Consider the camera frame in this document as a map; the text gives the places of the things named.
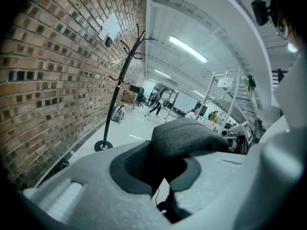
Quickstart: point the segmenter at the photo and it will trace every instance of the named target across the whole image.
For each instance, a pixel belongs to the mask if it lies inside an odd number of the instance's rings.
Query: ceiling
[[[257,83],[258,116],[264,122],[274,122],[279,109],[271,105],[271,71],[288,70],[295,57],[286,51],[273,25],[256,26],[252,1],[147,0],[146,37],[155,39],[146,41],[147,78],[202,101],[194,90],[205,95],[214,71],[238,71],[241,67]],[[202,63],[169,42],[170,36],[195,49],[208,62]],[[213,82],[209,96],[222,92],[224,89]]]

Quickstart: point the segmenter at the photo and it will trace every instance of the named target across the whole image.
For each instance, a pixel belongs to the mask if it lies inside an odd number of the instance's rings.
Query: black metal pole
[[[104,140],[103,140],[103,144],[102,144],[102,147],[105,148],[106,147],[106,138],[107,138],[107,133],[109,131],[109,126],[110,126],[110,122],[111,122],[111,116],[112,116],[112,113],[113,113],[113,108],[114,108],[114,105],[115,105],[115,102],[116,102],[116,99],[117,99],[117,96],[118,96],[118,92],[120,90],[120,85],[121,83],[123,82],[124,80],[124,77],[125,77],[125,74],[127,72],[127,69],[129,67],[129,64],[132,60],[132,57],[135,53],[135,51],[137,50],[138,48],[138,44],[141,40],[141,38],[144,36],[145,34],[145,31],[143,31],[143,33],[141,34],[141,36],[138,38],[138,40],[135,42],[132,50],[129,52],[128,54],[128,57],[125,61],[125,64],[120,72],[120,75],[119,75],[119,80],[118,80],[118,83],[117,83],[117,86],[114,90],[114,93],[113,93],[113,97],[112,97],[112,100],[111,100],[111,104],[110,104],[110,108],[109,108],[109,112],[107,114],[107,118],[106,118],[106,127],[105,127],[105,133],[104,133]]]

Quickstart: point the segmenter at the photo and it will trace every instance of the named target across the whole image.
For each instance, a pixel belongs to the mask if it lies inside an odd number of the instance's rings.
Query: metal frame
[[[224,94],[227,94],[227,96],[231,97],[231,100],[223,100],[223,101],[226,101],[226,102],[231,102],[230,104],[230,107],[228,109],[228,112],[227,112],[227,115],[226,115],[226,118],[223,122],[223,124],[221,125],[221,128],[218,132],[218,134],[221,134],[222,130],[224,129],[230,115],[231,115],[231,112],[233,110],[233,108],[235,107],[243,116],[243,118],[247,121],[248,125],[250,126],[251,129],[253,129],[253,125],[255,124],[256,120],[257,120],[257,115],[256,115],[256,107],[255,107],[255,104],[253,103],[252,101],[252,98],[251,98],[251,95],[243,81],[243,78],[241,76],[241,73],[242,73],[242,69],[239,68],[239,71],[238,72],[226,72],[226,73],[221,73],[221,74],[216,74],[215,72],[213,72],[212,74],[212,77],[211,77],[211,80],[210,80],[210,83],[209,83],[209,86],[208,86],[208,89],[207,89],[207,92],[206,92],[206,95],[203,99],[203,102],[201,104],[201,107],[200,107],[200,111],[202,110],[203,106],[210,103],[210,102],[213,102],[214,100],[218,99],[220,96],[224,95]],[[236,80],[236,84],[234,86],[232,86],[231,88],[225,90],[223,93],[221,94],[218,94],[217,96],[215,96],[214,98],[212,98],[211,100],[209,101],[206,101],[207,98],[208,98],[208,95],[209,95],[209,91],[211,90],[211,87],[212,87],[212,83],[213,81],[216,79],[214,79],[215,77],[221,77],[221,76],[226,76],[226,75],[233,75],[233,74],[236,74],[238,75],[238,78]],[[238,102],[237,100],[237,96],[238,96],[238,92],[239,92],[239,88],[241,87],[241,85],[243,85],[243,89],[245,90],[245,92],[247,93],[247,97],[249,98],[249,100],[246,100],[247,102],[250,101],[251,102],[251,105],[252,105],[252,108],[254,109],[254,113],[255,113],[255,118],[253,120],[250,120],[249,117],[247,116],[246,112],[249,112],[249,111],[243,111],[242,108],[240,107],[239,103],[242,104],[242,102]],[[233,91],[233,89],[235,88],[235,92],[233,94],[233,96],[230,95],[230,91]]]

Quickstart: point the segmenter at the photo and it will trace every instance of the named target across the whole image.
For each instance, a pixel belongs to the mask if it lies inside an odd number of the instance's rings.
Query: white floor
[[[107,140],[112,143],[113,147],[132,143],[140,140],[151,140],[154,127],[165,123],[165,118],[169,113],[169,109],[161,109],[159,118],[155,117],[156,111],[151,113],[151,116],[144,116],[149,107],[135,106],[135,110],[126,114],[126,118],[119,125],[111,121]],[[168,116],[167,121],[174,120],[172,116]],[[76,162],[81,157],[95,153],[94,144],[103,139],[105,125],[103,125],[95,134],[93,134],[69,159],[69,163]],[[169,184],[164,179],[160,185],[160,192],[157,197],[157,203],[165,201],[169,192]]]

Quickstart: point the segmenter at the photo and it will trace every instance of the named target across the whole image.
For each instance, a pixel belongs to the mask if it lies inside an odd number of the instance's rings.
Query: seated person
[[[191,110],[189,113],[186,114],[185,117],[187,118],[193,118],[193,119],[196,119],[197,118],[197,115],[198,115],[198,112],[199,112],[199,108],[195,109],[195,110]]]

